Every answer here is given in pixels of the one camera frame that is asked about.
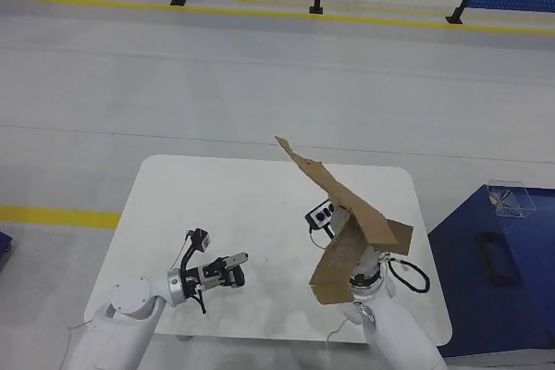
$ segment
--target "white cable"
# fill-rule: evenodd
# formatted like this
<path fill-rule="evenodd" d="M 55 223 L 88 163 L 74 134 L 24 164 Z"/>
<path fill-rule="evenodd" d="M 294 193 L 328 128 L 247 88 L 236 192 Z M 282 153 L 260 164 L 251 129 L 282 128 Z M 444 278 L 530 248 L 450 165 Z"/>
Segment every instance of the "white cable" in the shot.
<path fill-rule="evenodd" d="M 64 353 L 64 358 L 62 359 L 62 363 L 59 365 L 58 369 L 62 370 L 64 368 L 64 364 L 66 363 L 66 359 L 68 358 L 68 352 L 70 351 L 70 344 L 72 342 L 72 331 L 79 327 L 84 327 L 85 325 L 89 325 L 92 322 L 92 319 L 86 321 L 80 325 L 76 325 L 75 327 L 67 327 L 66 330 L 68 331 L 68 343 L 66 344 L 66 352 Z"/>
<path fill-rule="evenodd" d="M 318 245 L 318 244 L 316 243 L 315 239 L 313 239 L 313 232 L 312 232 L 312 231 L 310 231 L 310 232 L 308 233 L 308 235 L 311 237 L 311 242 L 316 246 L 316 248 L 320 248 L 320 249 L 322 249 L 322 250 L 325 250 L 325 247 L 321 247 L 320 245 Z"/>
<path fill-rule="evenodd" d="M 325 351 L 326 351 L 327 348 L 328 348 L 329 339 L 331 338 L 331 336 L 332 336 L 333 334 L 339 333 L 339 331 L 341 330 L 341 328 L 343 327 L 343 325 L 345 325 L 345 323 L 347 323 L 347 322 L 348 322 L 348 319 L 347 319 L 347 317 L 346 317 L 345 320 L 343 320 L 343 322 L 341 323 L 341 325 L 339 325 L 339 327 L 337 328 L 337 330 L 331 331 L 331 332 L 329 333 L 329 335 L 327 335 L 327 339 L 325 340 Z"/>

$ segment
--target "cardboard piece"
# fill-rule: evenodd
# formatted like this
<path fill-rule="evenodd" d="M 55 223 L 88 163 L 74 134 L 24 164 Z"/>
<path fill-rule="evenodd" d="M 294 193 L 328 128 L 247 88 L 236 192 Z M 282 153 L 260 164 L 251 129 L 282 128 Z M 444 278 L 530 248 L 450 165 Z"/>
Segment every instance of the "cardboard piece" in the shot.
<path fill-rule="evenodd" d="M 365 248 L 402 255 L 409 253 L 413 227 L 388 220 L 364 199 L 338 182 L 321 162 L 295 154 L 288 142 L 276 137 L 298 168 L 327 192 L 335 205 L 350 213 L 334 240 L 325 248 L 310 280 L 314 296 L 322 304 L 352 302 L 350 277 Z"/>

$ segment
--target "white table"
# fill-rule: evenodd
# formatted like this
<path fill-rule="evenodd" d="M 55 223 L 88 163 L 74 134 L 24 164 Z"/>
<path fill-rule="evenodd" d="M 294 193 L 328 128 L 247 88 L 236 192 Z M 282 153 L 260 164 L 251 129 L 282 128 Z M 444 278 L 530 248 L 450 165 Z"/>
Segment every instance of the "white table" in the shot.
<path fill-rule="evenodd" d="M 408 259 L 430 276 L 431 289 L 416 294 L 395 279 L 395 300 L 437 345 L 447 343 L 452 327 L 409 174 L 395 167 L 326 167 L 386 217 L 413 225 Z M 310 242 L 303 216 L 326 198 L 291 161 L 151 156 L 140 168 L 84 317 L 92 318 L 124 278 L 160 276 L 175 260 L 185 230 L 203 228 L 212 243 L 189 266 L 247 252 L 246 284 L 207 291 L 206 315 L 193 300 L 167 307 L 156 333 L 323 341 L 343 315 L 336 305 L 321 305 L 308 285 L 322 251 Z M 314 235 L 327 245 L 324 233 Z M 397 270 L 423 285 L 415 273 Z M 362 328 L 349 322 L 331 340 L 365 342 Z"/>

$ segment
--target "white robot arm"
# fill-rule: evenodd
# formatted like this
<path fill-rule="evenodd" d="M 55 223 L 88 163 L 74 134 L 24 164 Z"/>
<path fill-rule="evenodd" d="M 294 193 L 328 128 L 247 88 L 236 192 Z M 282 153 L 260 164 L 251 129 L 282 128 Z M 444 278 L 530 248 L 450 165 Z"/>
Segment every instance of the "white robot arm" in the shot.
<path fill-rule="evenodd" d="M 352 286 L 356 310 L 344 314 L 364 327 L 366 342 L 380 362 L 378 369 L 446 370 L 432 339 L 409 311 L 391 299 L 395 288 L 386 264 L 381 263 L 377 273 L 379 278 L 369 286 Z"/>
<path fill-rule="evenodd" d="M 247 261 L 247 253 L 217 258 L 210 264 L 187 269 L 193 253 L 204 252 L 208 244 L 207 232 L 197 228 L 191 234 L 191 246 L 179 269 L 167 271 L 154 281 L 132 277 L 116 285 L 110 302 L 88 324 L 67 369 L 135 370 L 167 303 L 175 307 L 193 298 L 205 314 L 202 292 L 215 287 L 243 286 L 240 265 Z"/>
<path fill-rule="evenodd" d="M 70 357 L 68 369 L 135 370 L 166 303 L 175 307 L 193 298 L 205 314 L 202 292 L 218 286 L 244 285 L 240 265 L 247 261 L 247 253 L 186 268 L 194 251 L 204 252 L 208 243 L 207 233 L 196 229 L 179 269 L 167 271 L 152 282 L 147 277 L 134 277 L 115 286 L 111 302 L 87 326 Z M 344 314 L 353 323 L 364 326 L 366 342 L 381 365 L 376 368 L 446 370 L 438 348 L 413 315 L 391 300 L 395 289 L 385 263 L 388 257 L 370 252 L 364 257 L 367 263 L 363 258 L 351 284 L 355 303 Z"/>

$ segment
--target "floor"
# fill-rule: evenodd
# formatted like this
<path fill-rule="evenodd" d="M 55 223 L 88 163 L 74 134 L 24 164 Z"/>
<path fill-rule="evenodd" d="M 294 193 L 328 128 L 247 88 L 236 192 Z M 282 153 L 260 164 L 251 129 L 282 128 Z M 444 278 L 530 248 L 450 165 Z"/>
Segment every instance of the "floor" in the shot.
<path fill-rule="evenodd" d="M 428 228 L 490 179 L 555 188 L 555 37 L 0 1 L 0 204 L 121 212 L 147 156 L 286 160 L 274 135 L 407 169 Z M 55 369 L 113 231 L 0 229 L 0 370 Z M 141 368 L 369 365 L 156 336 Z"/>

